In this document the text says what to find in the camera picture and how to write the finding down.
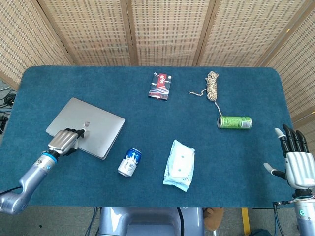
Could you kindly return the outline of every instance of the laptop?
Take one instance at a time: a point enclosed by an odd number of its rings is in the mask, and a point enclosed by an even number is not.
[[[79,138],[78,148],[102,160],[108,155],[125,119],[76,98],[71,98],[46,132],[55,136],[60,130],[83,129],[89,122],[90,131],[85,138]]]

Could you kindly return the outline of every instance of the beverage can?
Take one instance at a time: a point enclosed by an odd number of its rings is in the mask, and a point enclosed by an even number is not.
[[[252,119],[250,117],[219,117],[217,124],[221,129],[250,129]]]
[[[140,160],[141,152],[135,148],[130,148],[120,163],[118,172],[125,177],[131,177]]]

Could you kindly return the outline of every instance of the green can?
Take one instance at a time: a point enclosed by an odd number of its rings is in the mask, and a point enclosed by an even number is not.
[[[250,129],[252,127],[252,118],[219,117],[217,124],[220,129]]]

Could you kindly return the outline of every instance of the woven panel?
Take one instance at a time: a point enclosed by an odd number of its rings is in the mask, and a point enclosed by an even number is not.
[[[200,65],[255,66],[302,0],[222,0]]]
[[[267,63],[281,76],[294,117],[315,106],[315,10]]]
[[[0,71],[19,84],[26,68],[43,64],[70,62],[30,0],[0,1]]]
[[[300,127],[299,130],[305,135],[309,152],[315,154],[315,120]]]
[[[133,0],[140,65],[192,65],[209,0]]]
[[[41,0],[80,65],[130,65],[119,0]]]

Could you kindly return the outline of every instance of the person's foot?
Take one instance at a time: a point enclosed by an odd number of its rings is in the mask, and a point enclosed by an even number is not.
[[[223,208],[204,208],[203,209],[203,222],[205,228],[210,231],[215,231],[221,224],[223,219]]]

